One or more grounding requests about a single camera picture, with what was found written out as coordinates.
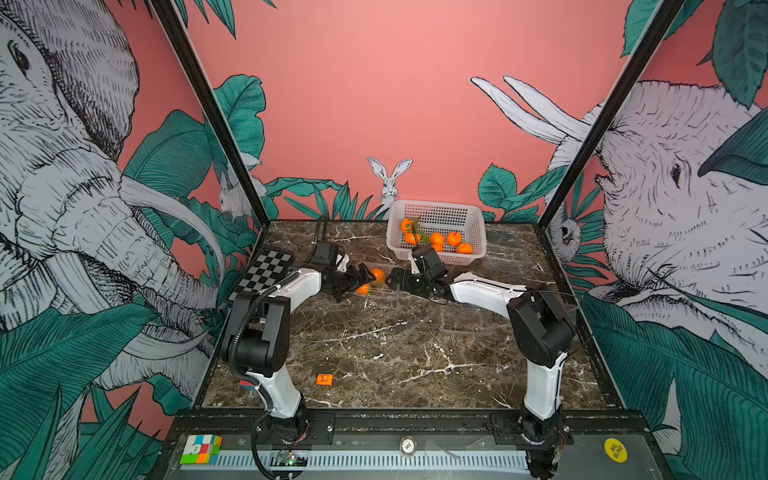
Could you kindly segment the orange with leaf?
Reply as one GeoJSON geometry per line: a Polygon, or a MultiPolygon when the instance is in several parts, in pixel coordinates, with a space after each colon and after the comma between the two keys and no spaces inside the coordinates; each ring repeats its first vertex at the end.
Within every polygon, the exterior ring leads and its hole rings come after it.
{"type": "Polygon", "coordinates": [[[444,244],[444,242],[445,242],[445,237],[444,237],[444,235],[443,235],[443,234],[441,234],[441,233],[439,233],[439,232],[435,232],[435,233],[433,233],[433,234],[430,236],[430,239],[429,239],[429,241],[430,241],[430,243],[431,243],[431,244],[444,244]]]}

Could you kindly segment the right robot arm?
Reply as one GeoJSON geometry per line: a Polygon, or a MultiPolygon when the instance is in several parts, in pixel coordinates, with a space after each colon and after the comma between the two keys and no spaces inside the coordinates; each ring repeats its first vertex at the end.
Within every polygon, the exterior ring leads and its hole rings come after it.
{"type": "Polygon", "coordinates": [[[527,362],[522,413],[542,422],[553,418],[561,406],[563,367],[576,336],[558,294],[541,283],[512,285],[450,270],[428,246],[414,248],[411,258],[411,268],[393,269],[385,284],[424,298],[473,305],[509,320],[527,362]]]}

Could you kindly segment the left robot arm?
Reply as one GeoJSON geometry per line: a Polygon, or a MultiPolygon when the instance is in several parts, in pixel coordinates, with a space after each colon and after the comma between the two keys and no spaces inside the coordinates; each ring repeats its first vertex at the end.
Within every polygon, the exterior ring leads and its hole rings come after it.
{"type": "Polygon", "coordinates": [[[306,265],[289,268],[258,291],[237,295],[220,353],[234,378],[255,388],[269,416],[294,420],[305,409],[286,366],[293,311],[320,293],[341,301],[375,281],[365,264],[351,265],[340,246],[320,241],[306,265]]]}

